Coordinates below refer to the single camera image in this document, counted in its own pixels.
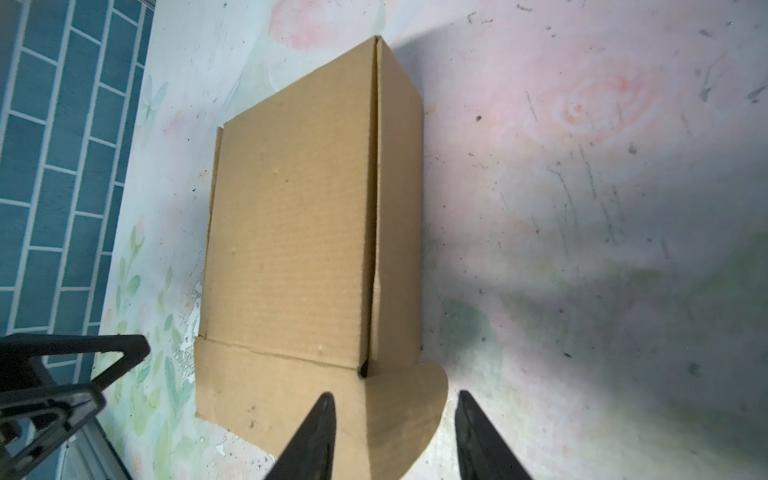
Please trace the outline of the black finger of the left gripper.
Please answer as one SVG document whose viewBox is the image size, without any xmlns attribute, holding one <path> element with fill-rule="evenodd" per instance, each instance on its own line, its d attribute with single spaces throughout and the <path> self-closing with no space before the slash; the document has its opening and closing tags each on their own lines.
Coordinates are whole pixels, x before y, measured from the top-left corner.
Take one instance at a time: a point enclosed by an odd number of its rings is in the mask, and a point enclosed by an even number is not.
<svg viewBox="0 0 768 480">
<path fill-rule="evenodd" d="M 1 338 L 1 358 L 29 359 L 46 356 L 80 355 L 89 353 L 122 354 L 115 363 L 100 373 L 96 384 L 113 384 L 139 365 L 151 348 L 143 335 L 38 335 L 13 334 Z"/>
<path fill-rule="evenodd" d="M 22 479 L 106 405 L 93 383 L 1 394 L 1 477 Z"/>
</svg>

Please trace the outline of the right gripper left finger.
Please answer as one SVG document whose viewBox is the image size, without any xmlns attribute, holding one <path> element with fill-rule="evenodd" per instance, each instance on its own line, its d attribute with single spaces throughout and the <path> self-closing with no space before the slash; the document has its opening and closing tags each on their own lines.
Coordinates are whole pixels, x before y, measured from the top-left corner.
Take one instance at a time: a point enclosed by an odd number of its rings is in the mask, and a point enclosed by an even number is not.
<svg viewBox="0 0 768 480">
<path fill-rule="evenodd" d="M 265 479 L 331 479 L 336 428 L 335 399 L 331 392 L 324 392 L 276 459 Z"/>
</svg>

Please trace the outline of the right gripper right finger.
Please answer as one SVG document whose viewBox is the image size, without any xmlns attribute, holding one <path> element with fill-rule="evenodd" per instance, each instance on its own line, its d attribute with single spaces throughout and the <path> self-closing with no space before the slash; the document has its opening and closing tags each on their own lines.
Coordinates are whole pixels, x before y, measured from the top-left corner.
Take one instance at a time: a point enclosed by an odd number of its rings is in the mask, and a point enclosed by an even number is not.
<svg viewBox="0 0 768 480">
<path fill-rule="evenodd" d="M 463 480 L 532 480 L 467 390 L 459 392 L 454 424 L 459 472 Z"/>
</svg>

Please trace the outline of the brown cardboard paper box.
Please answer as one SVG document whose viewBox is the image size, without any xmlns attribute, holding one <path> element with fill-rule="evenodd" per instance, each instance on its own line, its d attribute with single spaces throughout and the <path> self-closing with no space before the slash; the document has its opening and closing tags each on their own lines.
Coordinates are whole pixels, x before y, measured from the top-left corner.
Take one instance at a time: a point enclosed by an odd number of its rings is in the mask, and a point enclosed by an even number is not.
<svg viewBox="0 0 768 480">
<path fill-rule="evenodd" d="M 372 37 L 218 131 L 196 414 L 277 455 L 323 393 L 333 475 L 398 479 L 434 436 L 421 362 L 423 105 Z"/>
</svg>

